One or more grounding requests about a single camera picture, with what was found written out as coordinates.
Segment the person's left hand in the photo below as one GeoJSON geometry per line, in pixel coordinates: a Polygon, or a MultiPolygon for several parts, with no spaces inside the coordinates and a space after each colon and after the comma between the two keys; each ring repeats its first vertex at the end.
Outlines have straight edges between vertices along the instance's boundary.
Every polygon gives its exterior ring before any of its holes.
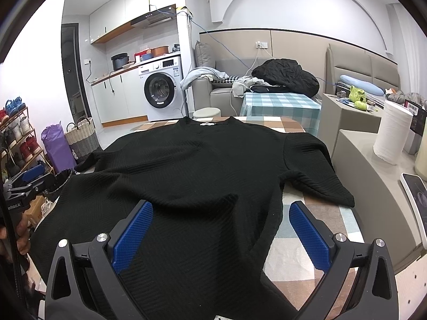
{"type": "MultiPolygon", "coordinates": [[[[17,237],[17,249],[21,255],[26,255],[30,250],[30,232],[28,229],[28,219],[25,213],[21,214],[21,218],[16,227],[16,237],[17,237]]],[[[8,238],[8,231],[4,226],[1,226],[1,255],[5,257],[5,259],[12,263],[12,257],[8,253],[5,248],[3,240],[8,238]]]]}

